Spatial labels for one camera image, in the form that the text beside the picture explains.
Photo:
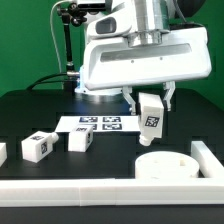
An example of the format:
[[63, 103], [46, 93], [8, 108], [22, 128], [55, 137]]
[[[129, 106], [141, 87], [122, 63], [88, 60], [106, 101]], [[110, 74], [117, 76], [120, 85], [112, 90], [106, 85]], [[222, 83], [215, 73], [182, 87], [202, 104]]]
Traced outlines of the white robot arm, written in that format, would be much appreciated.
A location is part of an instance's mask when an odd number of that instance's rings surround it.
[[85, 51], [76, 91], [93, 100], [122, 94], [135, 113], [134, 86], [163, 84], [171, 106], [175, 83], [211, 72], [207, 29], [169, 19], [177, 0], [77, 0], [86, 13]]

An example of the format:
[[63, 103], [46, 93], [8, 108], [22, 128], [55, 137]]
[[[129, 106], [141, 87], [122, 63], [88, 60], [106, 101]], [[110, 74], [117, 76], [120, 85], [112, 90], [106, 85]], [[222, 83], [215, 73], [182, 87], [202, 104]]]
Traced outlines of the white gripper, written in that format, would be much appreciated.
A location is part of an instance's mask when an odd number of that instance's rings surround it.
[[122, 88], [129, 111], [136, 114], [133, 86], [164, 83], [163, 102], [171, 110], [174, 81], [199, 79], [211, 72], [203, 27], [174, 30], [159, 45], [131, 48], [123, 37], [91, 41], [84, 52], [83, 82], [90, 90]]

